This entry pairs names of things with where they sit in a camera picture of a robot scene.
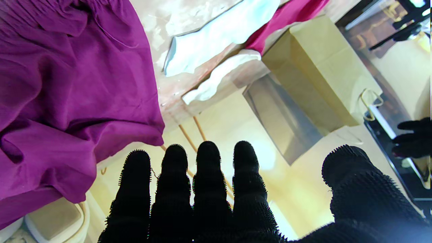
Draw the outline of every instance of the pink cloth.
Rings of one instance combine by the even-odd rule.
[[[314,18],[328,2],[329,0],[290,0],[276,11],[267,24],[249,37],[245,49],[264,54],[265,42],[270,34],[294,22],[304,22]]]
[[[84,201],[97,162],[164,126],[129,0],[0,0],[0,230]]]

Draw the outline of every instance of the paper bag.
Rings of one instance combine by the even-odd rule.
[[[327,16],[291,27],[262,60],[323,135],[363,123],[382,94]]]

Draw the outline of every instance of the beige floor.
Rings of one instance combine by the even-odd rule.
[[[331,150],[342,144],[356,145],[363,148],[371,160],[384,173],[396,178],[388,162],[380,152],[364,126],[344,127],[326,136],[307,153],[289,166],[273,145],[269,136],[246,103],[242,93],[236,92],[212,106],[198,116],[207,136],[219,147],[222,158],[222,169],[226,178],[231,181],[234,173],[232,155],[234,145],[241,140],[252,143],[260,161],[260,173],[269,192],[268,200],[274,209],[281,230],[290,238],[302,237],[314,229],[333,220],[329,210],[331,191],[321,178],[321,166]],[[201,135],[190,119],[183,124],[193,142],[198,146]],[[165,144],[180,144],[188,153],[189,169],[195,172],[196,154],[187,142],[180,129],[164,134]],[[116,156],[99,164],[108,166],[105,175],[98,174],[88,197],[92,211],[92,222],[89,229],[89,242],[95,242],[105,227],[104,217],[109,213],[109,206],[118,190],[118,177],[124,159],[132,149],[145,149],[151,157],[151,164],[156,174],[160,173],[163,150],[144,144],[131,144]],[[152,195],[156,182],[150,185]]]

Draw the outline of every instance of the black textured glove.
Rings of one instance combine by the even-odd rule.
[[[219,151],[212,142],[202,143],[193,183],[195,204],[191,207],[186,153],[181,146],[172,145],[162,161],[149,216],[150,158],[143,151],[133,151],[126,159],[120,189],[99,242],[286,243],[267,204],[258,167],[252,146],[239,142],[234,149],[235,204],[231,210]],[[330,208],[335,222],[296,242],[430,241],[430,223],[361,149],[343,146],[332,152],[324,162],[323,178],[334,194]]]
[[[397,126],[401,130],[412,130],[394,138],[396,146],[392,149],[395,156],[421,158],[432,154],[432,121],[430,117],[420,121],[405,121]]]

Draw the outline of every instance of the paper bag handle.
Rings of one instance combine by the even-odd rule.
[[[363,95],[366,93],[366,91],[369,91],[369,92],[373,92],[376,96],[377,96],[377,99],[380,101],[380,103],[379,104],[370,104],[370,105],[368,105],[368,104],[366,104],[366,101],[365,101],[365,99],[363,98]],[[384,104],[384,100],[375,92],[375,91],[373,91],[373,90],[371,90],[371,89],[364,89],[362,92],[361,92],[361,94],[360,94],[360,99],[362,100],[362,103],[363,103],[363,105],[365,105],[366,106],[366,108],[368,109],[368,111],[369,111],[369,114],[370,114],[370,118],[369,117],[367,117],[367,116],[365,116],[365,115],[363,115],[363,118],[365,119],[365,120],[367,120],[367,121],[369,121],[369,122],[372,122],[372,121],[375,121],[375,116],[374,116],[374,114],[372,113],[372,110],[370,109],[370,107],[369,106],[374,106],[374,107],[379,107],[379,106],[382,106],[383,104]]]

